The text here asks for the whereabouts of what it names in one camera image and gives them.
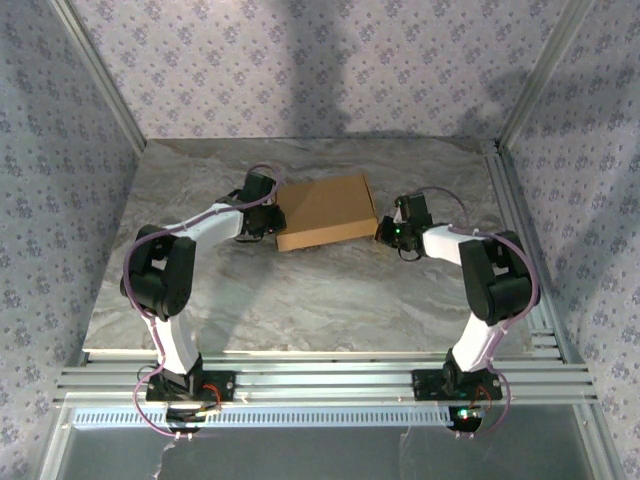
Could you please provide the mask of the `aluminium front rail frame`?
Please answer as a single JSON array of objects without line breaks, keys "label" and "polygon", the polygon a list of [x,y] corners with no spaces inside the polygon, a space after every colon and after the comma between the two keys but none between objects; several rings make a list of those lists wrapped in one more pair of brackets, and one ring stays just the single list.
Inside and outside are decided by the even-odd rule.
[{"label": "aluminium front rail frame", "polygon": [[[91,353],[78,367],[64,368],[54,392],[65,398],[94,400],[130,397],[147,355]],[[231,352],[207,356],[204,367],[236,375],[234,401],[256,406],[295,404],[408,403],[411,373],[441,367],[431,354],[402,352]],[[555,351],[495,364],[516,404],[593,403],[597,393],[588,368],[565,363]]]}]

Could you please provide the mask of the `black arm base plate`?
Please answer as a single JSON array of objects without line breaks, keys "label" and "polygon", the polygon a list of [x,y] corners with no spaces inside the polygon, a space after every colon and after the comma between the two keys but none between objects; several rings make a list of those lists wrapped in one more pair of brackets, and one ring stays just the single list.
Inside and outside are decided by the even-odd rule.
[{"label": "black arm base plate", "polygon": [[154,375],[147,385],[145,399],[155,402],[229,402],[234,398],[236,376],[233,371],[204,370],[192,375]]},{"label": "black arm base plate", "polygon": [[414,399],[419,401],[471,401],[484,391],[492,400],[503,398],[501,382],[496,374],[488,370],[461,373],[455,378],[447,377],[444,370],[419,369],[411,372]]}]

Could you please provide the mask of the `brown cardboard paper box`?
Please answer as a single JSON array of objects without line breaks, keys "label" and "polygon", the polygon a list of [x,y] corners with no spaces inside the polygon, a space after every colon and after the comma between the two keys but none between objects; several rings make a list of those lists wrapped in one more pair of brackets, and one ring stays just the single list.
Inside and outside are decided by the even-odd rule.
[{"label": "brown cardboard paper box", "polygon": [[276,235],[277,248],[288,252],[371,237],[378,225],[367,176],[360,173],[285,185],[276,203],[286,228]]}]

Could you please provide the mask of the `aluminium side rail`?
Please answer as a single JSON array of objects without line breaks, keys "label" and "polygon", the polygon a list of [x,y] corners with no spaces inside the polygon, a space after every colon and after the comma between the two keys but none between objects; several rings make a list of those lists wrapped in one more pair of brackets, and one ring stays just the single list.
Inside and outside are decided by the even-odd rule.
[{"label": "aluminium side rail", "polygon": [[533,357],[575,363],[571,345],[565,338],[552,298],[549,296],[548,272],[544,262],[537,256],[537,253],[540,252],[540,245],[529,221],[527,203],[521,192],[510,153],[501,148],[496,140],[481,140],[480,148],[503,225],[519,235],[527,256],[538,275],[540,300],[526,318],[531,334]]}]

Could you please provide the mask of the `black controller board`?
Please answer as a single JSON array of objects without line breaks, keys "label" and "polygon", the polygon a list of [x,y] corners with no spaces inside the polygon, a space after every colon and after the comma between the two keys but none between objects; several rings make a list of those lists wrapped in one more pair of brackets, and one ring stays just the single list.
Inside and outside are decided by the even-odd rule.
[{"label": "black controller board", "polygon": [[451,406],[448,428],[455,433],[475,434],[480,429],[486,414],[487,410],[481,406]]},{"label": "black controller board", "polygon": [[196,434],[204,428],[209,420],[220,413],[220,408],[169,408],[165,414],[165,422],[173,434]]}]

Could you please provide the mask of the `aluminium corner post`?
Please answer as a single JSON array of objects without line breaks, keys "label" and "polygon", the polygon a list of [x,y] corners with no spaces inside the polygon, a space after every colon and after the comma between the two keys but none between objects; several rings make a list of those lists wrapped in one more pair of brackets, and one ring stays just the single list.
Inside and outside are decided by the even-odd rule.
[{"label": "aluminium corner post", "polygon": [[595,0],[566,0],[505,121],[497,139],[498,148],[510,149],[516,141],[594,3]]},{"label": "aluminium corner post", "polygon": [[111,110],[115,120],[140,157],[146,147],[146,138],[119,92],[113,76],[102,59],[98,48],[80,18],[71,0],[47,0],[59,18],[71,44],[75,48],[96,88]]}]

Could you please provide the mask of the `aluminium lower frame leg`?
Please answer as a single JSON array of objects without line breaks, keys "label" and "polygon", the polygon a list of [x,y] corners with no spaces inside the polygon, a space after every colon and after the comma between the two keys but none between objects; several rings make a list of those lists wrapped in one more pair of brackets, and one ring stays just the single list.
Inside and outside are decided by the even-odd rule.
[{"label": "aluminium lower frame leg", "polygon": [[62,405],[57,410],[36,480],[57,479],[65,452],[74,433],[74,419],[74,407]]},{"label": "aluminium lower frame leg", "polygon": [[599,404],[573,406],[595,480],[626,480],[604,413]]}]

